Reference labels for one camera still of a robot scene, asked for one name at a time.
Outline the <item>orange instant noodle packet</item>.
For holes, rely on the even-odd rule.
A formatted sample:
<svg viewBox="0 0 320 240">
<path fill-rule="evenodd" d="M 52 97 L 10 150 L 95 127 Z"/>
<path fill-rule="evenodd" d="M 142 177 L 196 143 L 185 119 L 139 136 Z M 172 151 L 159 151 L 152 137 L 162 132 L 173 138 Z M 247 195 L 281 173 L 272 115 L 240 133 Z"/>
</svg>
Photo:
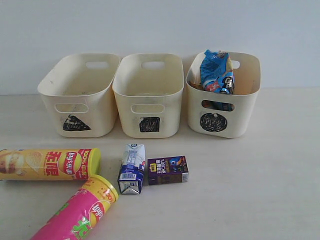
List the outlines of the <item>orange instant noodle packet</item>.
<svg viewBox="0 0 320 240">
<path fill-rule="evenodd" d="M 206 91 L 216 94 L 225 95 L 248 95 L 251 93 L 251 86 L 241 82 L 239 85 L 235 84 L 233 77 L 227 76 L 217 79 L 209 79 L 204 82 L 197 80 L 189 80 L 188 84 L 200 91 Z"/>
</svg>

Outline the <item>blue instant noodle packet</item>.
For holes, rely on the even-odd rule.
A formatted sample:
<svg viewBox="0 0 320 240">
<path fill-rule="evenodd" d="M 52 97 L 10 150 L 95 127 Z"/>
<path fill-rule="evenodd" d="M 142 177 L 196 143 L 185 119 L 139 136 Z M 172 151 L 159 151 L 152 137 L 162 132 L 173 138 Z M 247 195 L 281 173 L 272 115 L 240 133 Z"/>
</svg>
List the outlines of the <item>blue instant noodle packet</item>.
<svg viewBox="0 0 320 240">
<path fill-rule="evenodd" d="M 235 93 L 233 66 L 228 52 L 207 49 L 199 72 L 202 90 L 222 95 Z"/>
</svg>

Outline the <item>yellow Lay's chips can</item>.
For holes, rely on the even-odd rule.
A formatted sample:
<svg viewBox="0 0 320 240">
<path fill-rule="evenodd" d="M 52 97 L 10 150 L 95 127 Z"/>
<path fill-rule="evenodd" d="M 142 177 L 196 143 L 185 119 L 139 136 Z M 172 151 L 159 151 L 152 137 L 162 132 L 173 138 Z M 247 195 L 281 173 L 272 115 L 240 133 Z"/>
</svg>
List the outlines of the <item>yellow Lay's chips can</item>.
<svg viewBox="0 0 320 240">
<path fill-rule="evenodd" d="M 101 150 L 3 149 L 0 179 L 10 181 L 87 180 L 100 171 Z"/>
</svg>

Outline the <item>pink Lay's chips can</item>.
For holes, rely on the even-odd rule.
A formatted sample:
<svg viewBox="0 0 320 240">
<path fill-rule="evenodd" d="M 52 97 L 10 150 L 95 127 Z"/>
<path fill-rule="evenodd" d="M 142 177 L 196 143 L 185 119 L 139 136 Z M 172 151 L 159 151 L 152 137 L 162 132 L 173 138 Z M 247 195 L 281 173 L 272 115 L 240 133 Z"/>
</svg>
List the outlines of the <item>pink Lay's chips can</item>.
<svg viewBox="0 0 320 240">
<path fill-rule="evenodd" d="M 114 186 L 94 174 L 31 239 L 83 240 L 118 198 Z"/>
</svg>

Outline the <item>cream bin square mark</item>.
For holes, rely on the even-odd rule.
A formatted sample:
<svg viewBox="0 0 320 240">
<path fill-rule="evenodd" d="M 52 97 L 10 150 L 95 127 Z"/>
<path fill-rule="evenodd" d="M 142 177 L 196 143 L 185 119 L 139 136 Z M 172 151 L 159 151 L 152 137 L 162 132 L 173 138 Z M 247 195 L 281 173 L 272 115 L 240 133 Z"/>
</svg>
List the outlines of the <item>cream bin square mark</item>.
<svg viewBox="0 0 320 240">
<path fill-rule="evenodd" d="M 184 89 L 184 68 L 179 56 L 128 55 L 120 62 L 112 88 L 127 136 L 168 138 L 179 130 Z"/>
</svg>

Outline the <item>purple juice carton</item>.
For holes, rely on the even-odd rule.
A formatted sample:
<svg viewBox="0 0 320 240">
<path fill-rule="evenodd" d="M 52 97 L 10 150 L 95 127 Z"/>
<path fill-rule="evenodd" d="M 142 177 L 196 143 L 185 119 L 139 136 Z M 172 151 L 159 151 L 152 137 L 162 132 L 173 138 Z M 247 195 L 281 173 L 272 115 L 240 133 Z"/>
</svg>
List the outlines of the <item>purple juice carton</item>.
<svg viewBox="0 0 320 240">
<path fill-rule="evenodd" d="M 186 183 L 189 180 L 189 169 L 184 155 L 149 158 L 147 172 L 150 186 Z"/>
</svg>

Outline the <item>cream bin circle mark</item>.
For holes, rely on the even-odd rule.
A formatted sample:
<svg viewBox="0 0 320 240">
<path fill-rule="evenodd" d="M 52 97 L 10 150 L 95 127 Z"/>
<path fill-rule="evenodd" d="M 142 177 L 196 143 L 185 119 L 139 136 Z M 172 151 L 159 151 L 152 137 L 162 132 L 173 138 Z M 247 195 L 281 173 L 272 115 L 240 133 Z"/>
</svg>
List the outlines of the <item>cream bin circle mark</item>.
<svg viewBox="0 0 320 240">
<path fill-rule="evenodd" d="M 238 138 L 248 127 L 250 117 L 261 86 L 260 61 L 254 55 L 230 52 L 232 61 L 239 62 L 233 70 L 235 93 L 224 95 L 203 91 L 190 85 L 200 75 L 200 66 L 205 53 L 194 58 L 185 82 L 187 89 L 187 119 L 189 127 L 195 132 L 223 138 Z M 233 110 L 224 111 L 206 108 L 203 101 L 231 104 Z"/>
</svg>

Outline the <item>blue white milk carton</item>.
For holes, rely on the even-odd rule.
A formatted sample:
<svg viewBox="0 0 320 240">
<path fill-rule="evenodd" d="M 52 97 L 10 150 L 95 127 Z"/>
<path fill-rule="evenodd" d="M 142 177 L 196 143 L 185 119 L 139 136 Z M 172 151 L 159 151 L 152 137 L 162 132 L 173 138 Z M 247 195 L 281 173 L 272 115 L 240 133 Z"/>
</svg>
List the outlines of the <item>blue white milk carton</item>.
<svg viewBox="0 0 320 240">
<path fill-rule="evenodd" d="M 145 165 L 145 145 L 136 143 L 127 144 L 117 179 L 121 194 L 141 193 L 145 175 Z"/>
</svg>

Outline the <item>cream bin triangle mark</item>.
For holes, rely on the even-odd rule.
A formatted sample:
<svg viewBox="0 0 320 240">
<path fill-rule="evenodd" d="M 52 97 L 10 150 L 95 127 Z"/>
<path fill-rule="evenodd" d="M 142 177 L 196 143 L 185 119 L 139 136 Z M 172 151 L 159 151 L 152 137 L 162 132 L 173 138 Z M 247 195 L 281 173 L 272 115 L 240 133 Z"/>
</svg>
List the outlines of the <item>cream bin triangle mark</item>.
<svg viewBox="0 0 320 240">
<path fill-rule="evenodd" d="M 39 83 L 37 90 L 61 136 L 97 138 L 113 129 L 118 109 L 112 85 L 120 62 L 110 53 L 69 55 Z"/>
</svg>

